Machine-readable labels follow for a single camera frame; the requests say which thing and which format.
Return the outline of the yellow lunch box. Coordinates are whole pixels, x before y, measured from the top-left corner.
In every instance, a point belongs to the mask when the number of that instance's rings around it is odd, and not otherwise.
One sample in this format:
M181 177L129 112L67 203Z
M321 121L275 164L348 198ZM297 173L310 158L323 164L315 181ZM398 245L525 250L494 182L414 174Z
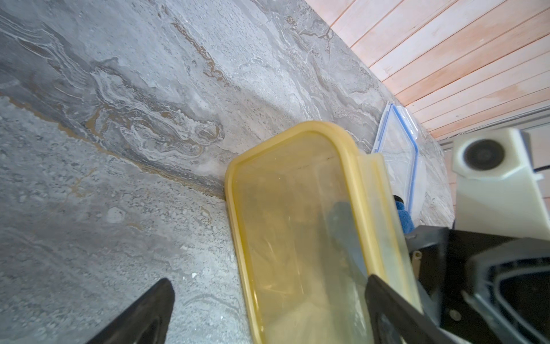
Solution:
M229 163L225 196L255 343L371 343L377 275L421 309L385 162L309 121Z

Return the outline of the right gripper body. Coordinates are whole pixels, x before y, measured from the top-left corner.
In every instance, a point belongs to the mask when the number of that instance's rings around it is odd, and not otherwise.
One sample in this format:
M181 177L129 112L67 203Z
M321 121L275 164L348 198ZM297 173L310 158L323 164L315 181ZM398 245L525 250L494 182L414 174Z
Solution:
M470 343L549 342L549 241L420 226L424 313Z

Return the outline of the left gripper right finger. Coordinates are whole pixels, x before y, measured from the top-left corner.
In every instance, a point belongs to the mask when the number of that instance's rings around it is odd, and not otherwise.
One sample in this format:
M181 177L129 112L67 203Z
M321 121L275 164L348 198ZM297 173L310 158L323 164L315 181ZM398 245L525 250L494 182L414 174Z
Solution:
M365 301L375 343L454 342L377 275L368 278Z

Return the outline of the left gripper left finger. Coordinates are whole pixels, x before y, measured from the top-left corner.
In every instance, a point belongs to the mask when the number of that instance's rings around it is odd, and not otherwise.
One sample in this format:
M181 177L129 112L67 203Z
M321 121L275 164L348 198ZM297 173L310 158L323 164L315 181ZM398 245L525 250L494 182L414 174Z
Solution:
M172 283L167 278L159 279L89 342L164 343L174 302Z

